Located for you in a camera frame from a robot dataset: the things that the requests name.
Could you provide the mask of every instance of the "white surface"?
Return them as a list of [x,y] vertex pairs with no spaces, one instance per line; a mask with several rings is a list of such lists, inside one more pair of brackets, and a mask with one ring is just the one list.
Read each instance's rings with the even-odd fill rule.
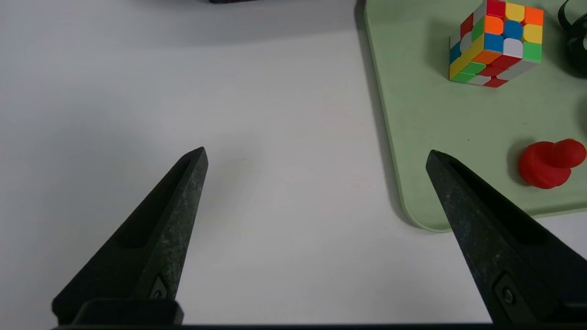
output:
[[503,53],[521,59],[524,57],[524,44],[518,39],[505,38]]
[[[489,320],[454,237],[397,215],[354,6],[0,2],[3,327],[54,326],[51,299],[199,146],[186,323]],[[584,214],[542,223],[587,252]]]

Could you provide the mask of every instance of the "dark object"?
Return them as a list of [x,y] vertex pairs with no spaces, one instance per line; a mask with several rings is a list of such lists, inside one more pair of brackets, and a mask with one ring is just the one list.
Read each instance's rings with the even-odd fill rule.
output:
[[587,38],[587,14],[579,17],[571,25],[565,16],[565,7],[569,0],[566,0],[558,10],[558,22],[566,31],[566,55],[571,65],[587,78],[587,49],[585,49],[585,38]]
[[587,261],[455,158],[426,170],[495,323],[587,322]]
[[236,2],[254,1],[254,0],[208,0],[211,4],[234,4]]
[[573,139],[536,142],[526,147],[520,157],[519,173],[530,186],[552,189],[565,184],[571,169],[581,165],[585,156],[585,146]]
[[585,260],[458,160],[432,151],[426,169],[495,325],[179,326],[173,300],[207,170],[200,148],[55,298],[58,329],[587,329]]
[[[148,299],[166,299],[175,303],[173,300],[207,170],[208,159],[204,148],[185,154],[171,168],[55,297],[53,313],[60,325],[71,324],[76,316],[80,321],[99,319],[95,308],[108,310],[112,306],[120,307],[119,300],[124,299],[145,300],[157,306],[161,303]],[[87,315],[79,316],[84,304],[85,313],[93,313],[89,318]],[[153,310],[153,306],[140,304],[146,311]],[[128,309],[119,311],[125,314]]]

